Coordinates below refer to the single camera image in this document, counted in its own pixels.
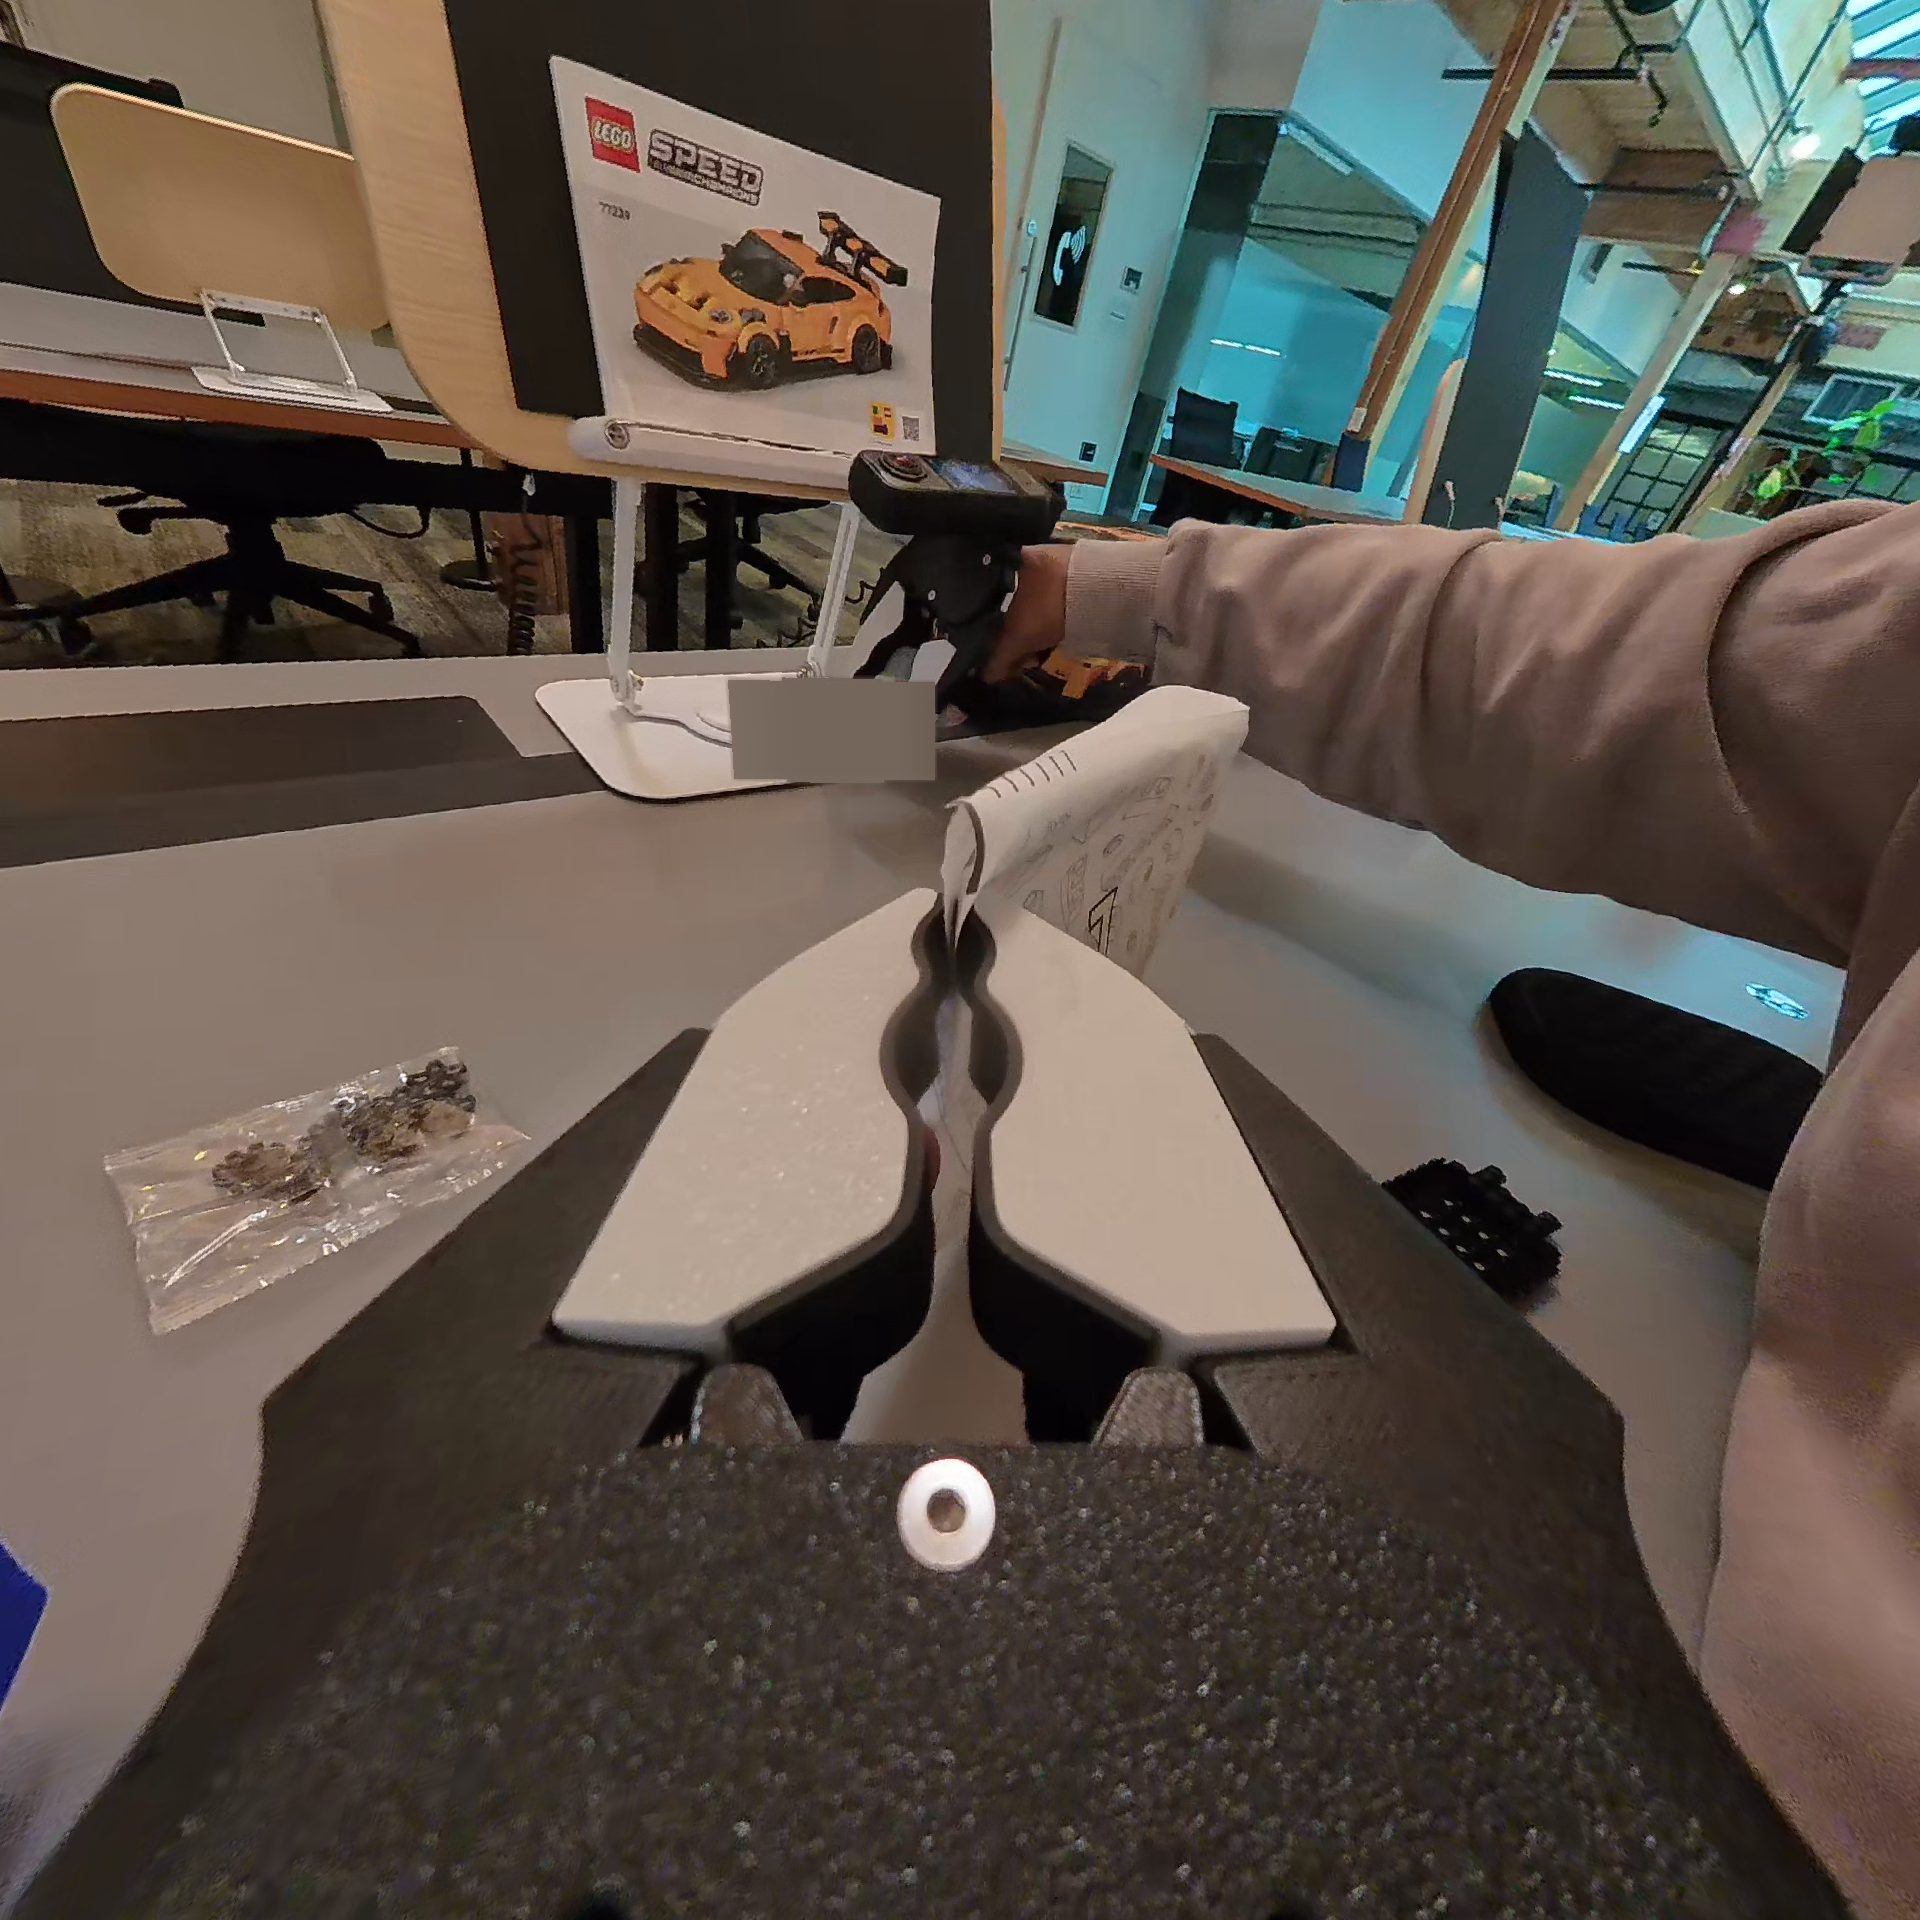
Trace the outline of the black office chair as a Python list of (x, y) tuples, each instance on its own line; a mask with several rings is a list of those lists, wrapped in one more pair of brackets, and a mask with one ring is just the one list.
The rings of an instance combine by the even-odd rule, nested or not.
[(380, 580), (291, 560), (279, 538), (284, 521), (352, 517), (378, 504), (387, 469), (383, 448), (370, 440), (256, 451), (221, 444), (189, 452), (179, 481), (139, 484), (99, 504), (134, 538), (159, 521), (211, 521), (223, 533), (218, 556), (107, 592), (60, 589), (38, 601), (6, 601), (2, 619), (10, 626), (50, 621), (60, 645), (77, 656), (91, 645), (91, 617), (194, 603), (221, 612), (221, 658), (232, 660), (248, 628), (269, 626), (276, 603), (291, 603), (392, 641), (405, 656), (420, 658), (420, 641), (397, 624)]

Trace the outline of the black LEGO chassis piece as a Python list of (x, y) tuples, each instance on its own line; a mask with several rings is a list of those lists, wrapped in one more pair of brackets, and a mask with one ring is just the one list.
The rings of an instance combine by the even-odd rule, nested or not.
[(1522, 1203), (1499, 1166), (1428, 1160), (1382, 1182), (1382, 1190), (1510, 1305), (1539, 1298), (1560, 1273), (1559, 1216)]

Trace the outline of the wooden board book stand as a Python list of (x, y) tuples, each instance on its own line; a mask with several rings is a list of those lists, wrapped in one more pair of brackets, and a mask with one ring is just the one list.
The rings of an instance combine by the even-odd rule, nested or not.
[[(83, 83), (60, 86), (50, 114), (107, 275), (200, 312), (220, 354), (192, 366), (207, 394), (392, 412), (340, 340), (342, 330), (374, 333), (391, 315), (347, 152)], [(248, 366), (226, 315), (300, 328), (325, 353), (323, 376)]]

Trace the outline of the person's right forearm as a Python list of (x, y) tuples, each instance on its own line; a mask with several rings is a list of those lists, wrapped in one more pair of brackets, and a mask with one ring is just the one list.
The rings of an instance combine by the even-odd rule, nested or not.
[(1643, 544), (1188, 521), (1077, 544), (1063, 635), (1536, 889), (1851, 970), (1916, 950), (1916, 507)]

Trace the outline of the person's beige sweatshirt torso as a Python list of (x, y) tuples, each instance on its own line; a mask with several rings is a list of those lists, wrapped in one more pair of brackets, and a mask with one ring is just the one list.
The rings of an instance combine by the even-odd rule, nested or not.
[(1916, 817), (1760, 1236), (1701, 1677), (1859, 1916), (1917, 1908)]

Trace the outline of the white book stand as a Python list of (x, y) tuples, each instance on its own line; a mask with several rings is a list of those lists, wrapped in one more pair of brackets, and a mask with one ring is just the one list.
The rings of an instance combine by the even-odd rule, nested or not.
[(679, 592), (667, 491), (845, 500), (856, 452), (605, 416), (548, 62), (578, 60), (938, 196), (938, 448), (918, 454), (995, 462), (991, 6), (325, 4), (323, 19), (408, 371), (507, 464), (612, 484), (605, 660), (595, 680), (542, 685), (543, 718), (631, 801), (932, 779), (932, 685), (852, 680), (835, 648), (852, 542), (876, 530), (856, 507), (844, 507), (799, 664), (656, 676)]

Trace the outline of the black wrist rest pad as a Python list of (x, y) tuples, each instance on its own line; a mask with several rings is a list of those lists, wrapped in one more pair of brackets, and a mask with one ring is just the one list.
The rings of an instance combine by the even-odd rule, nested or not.
[(1821, 1070), (1767, 1040), (1567, 972), (1509, 974), (1485, 1012), (1520, 1076), (1578, 1120), (1762, 1190), (1821, 1091)]

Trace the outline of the white brick-print paper bag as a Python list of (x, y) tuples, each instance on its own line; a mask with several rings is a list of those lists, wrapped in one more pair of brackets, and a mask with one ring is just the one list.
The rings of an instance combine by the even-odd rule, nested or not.
[(1232, 698), (1152, 688), (954, 802), (940, 901), (948, 957), (980, 905), (1011, 905), (1140, 978), (1247, 725)]

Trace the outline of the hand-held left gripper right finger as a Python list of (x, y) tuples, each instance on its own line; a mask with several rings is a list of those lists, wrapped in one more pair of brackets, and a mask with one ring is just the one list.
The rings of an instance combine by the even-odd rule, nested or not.
[(1091, 1435), (1142, 1369), (1327, 1349), (1336, 1314), (1186, 1019), (1030, 912), (974, 912), (959, 974), (966, 1297), (1027, 1434)]

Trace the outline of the small clear plastic parts bag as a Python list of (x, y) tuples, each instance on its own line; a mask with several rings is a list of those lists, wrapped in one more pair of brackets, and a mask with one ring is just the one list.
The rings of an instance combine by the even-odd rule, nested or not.
[(531, 1139), (454, 1048), (109, 1155), (157, 1338), (515, 1171)]

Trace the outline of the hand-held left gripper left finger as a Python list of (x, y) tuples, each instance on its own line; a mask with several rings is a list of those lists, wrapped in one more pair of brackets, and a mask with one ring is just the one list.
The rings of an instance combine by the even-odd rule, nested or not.
[(940, 898), (915, 889), (743, 993), (694, 1049), (554, 1330), (757, 1365), (807, 1432), (840, 1435), (927, 1312), (922, 1098), (947, 986)]

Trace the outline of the person's right hand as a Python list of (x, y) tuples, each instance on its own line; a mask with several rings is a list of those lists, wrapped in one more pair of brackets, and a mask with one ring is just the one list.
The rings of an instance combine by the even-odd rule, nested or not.
[(1066, 643), (1066, 598), (1072, 544), (1046, 542), (1022, 552), (1015, 592), (1002, 616), (982, 681), (1002, 684), (1046, 660)]

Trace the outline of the toy car instruction booklet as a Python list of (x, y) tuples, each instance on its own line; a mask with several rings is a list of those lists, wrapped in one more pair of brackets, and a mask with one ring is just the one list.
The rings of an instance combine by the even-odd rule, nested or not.
[(554, 54), (605, 416), (932, 452), (938, 196)]

